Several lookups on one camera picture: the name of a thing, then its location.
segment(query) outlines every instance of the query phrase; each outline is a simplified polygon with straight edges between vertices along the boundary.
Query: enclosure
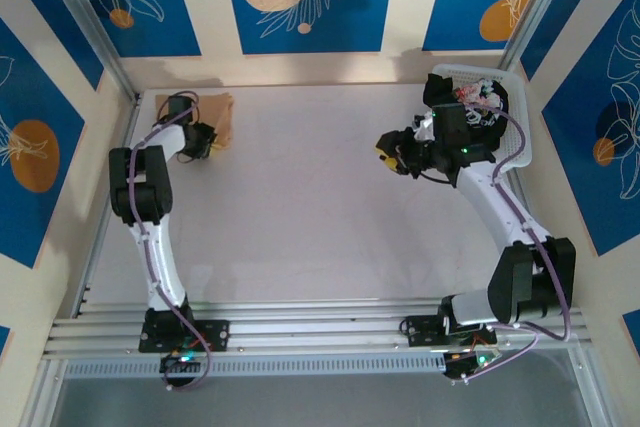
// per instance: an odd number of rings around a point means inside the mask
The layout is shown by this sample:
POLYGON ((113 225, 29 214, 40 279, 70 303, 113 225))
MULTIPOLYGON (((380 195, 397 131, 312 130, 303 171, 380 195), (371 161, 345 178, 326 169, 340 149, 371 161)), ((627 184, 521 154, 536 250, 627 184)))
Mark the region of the enclosure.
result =
MULTIPOLYGON (((639 5, 2 0, 3 425, 637 425, 639 5), (401 323, 485 289, 501 249, 460 189, 375 150, 433 72, 504 83, 527 134, 508 185, 577 251, 571 339, 466 386, 442 376, 464 351, 401 323), (181 395, 138 352, 149 287, 108 154, 185 89, 226 117, 209 158, 168 162, 168 233, 195 318, 230 326, 181 395)), ((505 356, 532 338, 497 334, 505 356)))

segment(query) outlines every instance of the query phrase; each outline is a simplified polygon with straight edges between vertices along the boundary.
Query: orange fruit illustration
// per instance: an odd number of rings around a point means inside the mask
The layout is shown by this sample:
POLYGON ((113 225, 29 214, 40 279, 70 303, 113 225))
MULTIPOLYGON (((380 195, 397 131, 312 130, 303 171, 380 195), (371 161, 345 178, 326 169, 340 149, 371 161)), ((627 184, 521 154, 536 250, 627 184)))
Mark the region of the orange fruit illustration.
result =
POLYGON ((12 136, 17 139, 10 137, 9 142, 18 147, 10 157, 14 177, 31 192, 46 192, 53 186, 60 167, 60 149, 55 133, 40 120, 23 120, 15 126, 12 136))
POLYGON ((489 42, 509 40, 529 0, 498 0, 480 21, 480 35, 489 42))
POLYGON ((611 161, 613 161, 615 150, 616 148, 615 145, 613 145, 613 141, 603 137, 598 139, 593 146, 593 158, 596 159, 598 164, 606 167, 611 163, 611 161))
POLYGON ((113 22, 113 25, 121 29, 130 29, 133 27, 133 16, 123 9, 113 9, 109 13, 109 20, 113 22))

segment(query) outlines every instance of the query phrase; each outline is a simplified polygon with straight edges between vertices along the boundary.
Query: metal bracket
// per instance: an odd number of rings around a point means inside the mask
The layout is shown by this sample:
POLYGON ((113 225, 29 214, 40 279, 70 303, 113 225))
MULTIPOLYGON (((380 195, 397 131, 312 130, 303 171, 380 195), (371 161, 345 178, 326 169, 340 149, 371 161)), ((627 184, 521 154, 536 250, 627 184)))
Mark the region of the metal bracket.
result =
MULTIPOLYGON (((226 352, 230 335, 230 324, 228 320, 196 320, 193 325, 209 343, 209 348, 212 351, 226 352)), ((186 337, 182 347, 192 352, 204 352, 204 346, 201 343, 191 346, 191 344, 196 341, 197 339, 193 336, 186 337)), ((138 344, 138 351, 140 353, 166 354, 180 347, 181 346, 176 345, 175 341, 158 341, 157 339, 153 339, 150 332, 147 331, 146 324, 142 326, 140 343, 138 344)))
POLYGON ((469 329, 445 335, 442 319, 437 315, 414 315, 405 318, 400 324, 400 332, 409 339, 409 347, 470 347, 474 334, 483 344, 496 345, 498 338, 495 331, 486 327, 469 329))

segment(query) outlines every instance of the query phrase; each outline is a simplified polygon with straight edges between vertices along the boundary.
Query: wire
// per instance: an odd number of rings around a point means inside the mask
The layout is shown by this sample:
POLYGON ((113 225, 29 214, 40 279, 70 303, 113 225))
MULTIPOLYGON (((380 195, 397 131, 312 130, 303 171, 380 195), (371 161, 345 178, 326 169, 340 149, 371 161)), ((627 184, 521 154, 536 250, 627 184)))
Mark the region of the wire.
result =
MULTIPOLYGON (((147 231, 146 227, 144 226, 144 223, 142 221, 142 218, 140 217, 140 213, 138 212, 138 208, 137 208, 136 202, 135 202, 135 178, 136 178, 136 157, 138 156, 138 151, 140 149, 144 148, 144 146, 147 143, 149 143, 149 141, 151 139, 153 139, 156 135, 158 135, 164 129, 168 128, 170 125, 174 124, 175 122, 177 122, 181 118, 189 115, 191 112, 193 112, 193 110, 195 110, 198 107, 198 103, 200 102, 200 97, 198 96, 198 94, 196 94, 195 92, 193 92, 191 90, 181 90, 180 92, 176 92, 175 94, 173 94, 173 96, 175 97, 175 96, 180 96, 180 95, 185 95, 185 94, 188 94, 188 95, 192 96, 192 98, 193 98, 193 102, 191 104, 191 107, 189 107, 184 112, 181 112, 180 114, 178 114, 177 116, 175 116, 174 118, 169 120, 168 122, 166 122, 164 124, 156 125, 153 128, 153 130, 144 139, 142 139, 140 142, 138 142, 133 147, 133 149, 131 150, 131 159, 130 159, 130 162, 129 162, 129 179, 128 179, 129 180, 129 206, 131 208, 131 213, 133 214, 133 217, 134 217, 134 219, 136 221, 136 224, 137 224, 138 228, 140 229, 140 238, 142 239, 142 245, 143 245, 143 248, 144 248, 144 255, 145 255, 146 264, 147 264, 147 271, 149 272, 149 279, 151 280, 152 284, 156 285, 156 292, 158 293, 158 296, 167 305, 167 307, 171 310, 171 312, 173 312, 173 314, 178 318, 178 320, 182 323, 182 325, 184 325, 196 337, 196 339, 198 339, 202 343, 202 347, 204 348, 205 353, 206 353, 206 357, 205 357, 206 358, 206 368, 203 369, 203 372, 202 372, 200 377, 196 378, 195 380, 193 380, 192 382, 190 382, 187 385, 184 385, 184 386, 181 386, 181 387, 175 387, 175 386, 170 385, 168 383, 168 379, 167 379, 167 374, 168 373, 165 371, 165 375, 163 376, 163 381, 165 382, 165 385, 167 385, 167 389, 173 389, 173 390, 176 390, 176 391, 191 390, 194 387, 196 387, 198 384, 200 384, 207 377, 207 375, 209 373, 209 370, 211 369, 212 352, 211 352, 211 348, 209 347, 209 344, 204 339, 202 334, 200 332, 198 332, 198 329, 196 329, 195 326, 191 322, 189 322, 189 320, 187 318, 185 318, 184 315, 182 315, 180 310, 175 305, 173 305, 171 300, 167 297, 167 295, 162 290, 162 286, 160 284, 158 276, 156 275, 156 273, 155 273, 155 271, 153 269, 153 262, 151 260, 151 247, 149 245, 149 232, 147 231)), ((161 111, 169 103, 169 99, 170 98, 171 98, 171 96, 169 96, 167 98, 167 100, 165 100, 162 103, 162 105, 160 106, 159 111, 161 111)))
MULTIPOLYGON (((465 107, 473 108, 473 104, 469 106, 465 105, 465 107)), ((518 220, 524 227, 525 232, 533 240, 533 243, 536 246, 536 250, 542 256, 542 260, 544 261, 544 264, 547 267, 547 271, 549 272, 549 276, 551 277, 551 282, 553 283, 553 288, 556 291, 556 296, 558 297, 558 301, 560 303, 560 310, 562 311, 562 318, 564 323, 564 332, 562 335, 558 335, 533 322, 523 322, 523 323, 525 323, 528 327, 536 330, 537 332, 542 333, 548 337, 551 337, 554 340, 567 342, 571 337, 571 313, 569 311, 569 305, 567 304, 567 299, 564 295, 564 291, 562 290, 562 284, 560 283, 560 278, 558 277, 558 273, 556 272, 553 262, 549 257, 549 253, 547 252, 547 249, 545 249, 544 246, 542 245, 542 241, 538 238, 537 234, 533 231, 533 229, 527 226, 527 219, 524 216, 524 214, 520 211, 518 206, 509 196, 509 194, 507 194, 502 184, 496 181, 502 167, 505 164, 507 164, 507 162, 510 162, 512 159, 516 158, 518 155, 520 155, 524 151, 524 148, 527 144, 527 138, 524 134, 524 130, 522 129, 522 126, 520 126, 518 121, 514 119, 511 115, 507 114, 506 112, 496 107, 490 107, 485 105, 485 106, 482 106, 482 108, 487 109, 495 114, 501 115, 502 117, 505 117, 509 122, 511 122, 514 125, 514 127, 518 131, 518 134, 520 134, 520 145, 518 146, 518 149, 516 149, 516 151, 513 154, 507 156, 498 165, 496 165, 495 169, 493 169, 491 180, 495 185, 496 190, 500 193, 500 195, 502 196, 504 201, 507 203, 511 211, 514 213, 514 215, 518 218, 518 220)))
POLYGON ((502 360, 496 361, 490 365, 488 365, 487 367, 482 368, 481 370, 479 370, 478 372, 475 372, 471 375, 467 375, 465 377, 460 377, 459 379, 454 379, 454 382, 468 382, 470 380, 473 380, 475 378, 480 377, 481 375, 484 375, 488 372, 491 372, 492 370, 497 369, 498 367, 501 367, 504 364, 508 364, 509 362, 516 360, 518 357, 522 357, 524 354, 526 354, 527 352, 529 352, 530 350, 532 350, 536 344, 538 343, 538 341, 540 340, 540 334, 538 332, 536 332, 533 329, 529 329, 527 327, 522 327, 520 325, 516 326, 514 325, 506 325, 506 324, 488 324, 490 325, 492 328, 494 329, 506 329, 506 330, 526 330, 528 332, 531 332, 533 334, 533 340, 531 342, 529 342, 524 348, 520 349, 519 351, 517 351, 515 354, 510 355, 509 357, 505 357, 502 360))
MULTIPOLYGON (((474 108, 474 104, 465 105, 465 107, 467 109, 473 109, 474 108)), ((562 317, 563 317, 563 323, 564 323, 564 333, 563 333, 563 335, 560 336, 560 335, 558 335, 558 334, 556 334, 554 332, 551 332, 550 330, 545 329, 544 327, 539 326, 539 325, 537 325, 537 324, 535 324, 533 322, 523 322, 522 324, 514 324, 514 325, 506 325, 506 324, 500 324, 500 323, 488 324, 489 326, 491 326, 491 327, 493 327, 495 329, 525 330, 525 331, 531 332, 534 335, 534 338, 527 346, 525 346, 523 349, 519 350, 515 354, 505 358, 502 361, 499 361, 499 362, 496 362, 496 363, 494 363, 492 365, 489 365, 488 367, 485 367, 484 369, 480 370, 479 372, 476 372, 474 374, 466 376, 465 378, 457 379, 458 382, 459 381, 468 382, 471 379, 475 379, 475 378, 479 377, 480 375, 484 375, 487 372, 491 372, 492 370, 497 369, 501 365, 504 365, 504 364, 506 364, 508 362, 511 362, 511 361, 517 359, 518 357, 521 357, 522 355, 524 355, 525 353, 529 352, 530 350, 532 350, 536 346, 536 344, 538 343, 538 340, 540 338, 540 334, 547 335, 548 337, 551 337, 552 339, 561 340, 563 342, 567 342, 569 340, 569 338, 571 337, 571 315, 570 315, 570 311, 569 311, 569 306, 567 304, 567 299, 566 299, 566 297, 564 295, 564 291, 562 290, 562 284, 560 283, 560 279, 559 279, 558 273, 556 272, 556 269, 555 269, 555 267, 553 265, 553 262, 551 261, 551 258, 549 257, 549 254, 547 253, 547 250, 542 245, 542 242, 540 241, 540 239, 538 238, 536 233, 533 231, 533 229, 531 227, 527 227, 526 226, 527 225, 527 219, 524 216, 524 214, 520 211, 518 206, 515 204, 515 202, 509 196, 509 194, 507 194, 506 190, 501 185, 501 183, 499 181, 497 181, 498 175, 500 174, 500 170, 502 169, 502 167, 504 165, 506 165, 507 162, 510 162, 511 160, 516 158, 518 155, 520 155, 524 151, 524 148, 525 148, 526 142, 527 142, 526 136, 524 134, 524 130, 522 129, 522 126, 518 123, 518 121, 516 121, 516 119, 514 119, 511 115, 507 114, 506 112, 502 111, 501 109, 498 109, 496 107, 486 106, 486 105, 482 106, 482 108, 487 109, 487 110, 493 112, 494 114, 498 114, 498 115, 500 115, 502 117, 505 117, 509 122, 511 122, 514 125, 514 127, 518 131, 518 134, 520 134, 520 145, 518 146, 518 148, 516 149, 516 151, 513 154, 507 156, 500 163, 498 163, 498 165, 496 165, 495 169, 493 169, 493 173, 491 175, 491 180, 492 180, 494 186, 496 187, 496 190, 500 194, 500 196, 504 199, 504 201, 507 203, 507 205, 509 206, 511 211, 514 213, 514 215, 518 218, 518 220, 520 221, 520 223, 524 227, 525 232, 533 240, 533 243, 536 246, 536 250, 538 252, 540 252, 540 255, 542 256, 542 259, 543 259, 543 261, 545 263, 545 266, 547 267, 547 271, 549 272, 549 276, 551 277, 551 281, 553 283, 554 290, 556 291, 556 296, 558 297, 558 301, 560 303, 560 309, 562 311, 562 317)))
MULTIPOLYGON (((410 169, 407 167, 407 164, 405 164, 404 159, 402 158, 402 154, 400 153, 400 147, 396 146, 396 154, 398 154, 398 162, 400 162, 400 165, 402 165, 402 167, 404 167, 404 169, 409 172, 410 169)), ((436 179, 435 177, 430 177, 428 175, 426 175, 424 172, 420 172, 420 177, 424 177, 427 180, 430 180, 431 182, 435 182, 436 184, 446 184, 446 185, 451 185, 451 182, 449 182, 448 180, 442 180, 442 179, 436 179)))
MULTIPOLYGON (((198 95, 198 94, 196 94, 195 92, 193 92, 193 91, 191 91, 191 90, 182 90, 181 92, 183 92, 183 93, 187 93, 187 92, 188 92, 188 93, 190 93, 190 95, 191 95, 191 94, 193 94, 193 95, 198 95)), ((162 103, 162 105, 160 105, 160 108, 158 109, 158 113, 156 114, 156 122, 157 122, 157 121, 159 121, 159 120, 162 118, 162 116, 161 116, 160 114, 162 113, 162 111, 164 110, 164 108, 169 104, 169 101, 170 101, 171 99, 175 99, 176 97, 185 97, 185 95, 183 95, 183 94, 181 94, 181 93, 176 93, 176 94, 170 95, 170 96, 169 96, 169 97, 168 97, 168 98, 167 98, 167 99, 162 103)), ((196 105, 195 111, 196 111, 196 114, 198 114, 198 117, 197 117, 197 118, 196 118, 196 120, 195 120, 195 122, 197 123, 197 122, 200 122, 200 106, 199 106, 199 105, 196 105)))
POLYGON ((430 177, 423 172, 420 172, 420 177, 424 177, 425 179, 430 180, 431 182, 435 182, 436 184, 451 185, 451 182, 449 182, 448 180, 436 179, 435 177, 430 177))
POLYGON ((398 326, 398 330, 399 330, 399 331, 400 331, 400 333, 401 333, 402 335, 404 335, 405 337, 409 337, 409 329, 407 329, 407 328, 406 328, 406 326, 407 326, 407 319, 403 319, 403 320, 400 322, 400 325, 398 326))

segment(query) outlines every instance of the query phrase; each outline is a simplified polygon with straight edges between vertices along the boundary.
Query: brown paper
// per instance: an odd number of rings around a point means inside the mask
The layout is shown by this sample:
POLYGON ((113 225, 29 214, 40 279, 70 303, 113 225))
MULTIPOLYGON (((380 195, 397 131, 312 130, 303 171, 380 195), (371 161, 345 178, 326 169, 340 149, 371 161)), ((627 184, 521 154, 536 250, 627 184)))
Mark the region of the brown paper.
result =
MULTIPOLYGON (((168 97, 168 95, 156 95, 156 112, 168 97)), ((231 147, 231 139, 233 138, 231 126, 233 97, 231 94, 201 95, 198 108, 200 110, 200 122, 210 125, 216 131, 216 140, 213 142, 213 148, 222 150, 231 147)), ((193 115, 194 119, 198 118, 197 113, 193 115)))

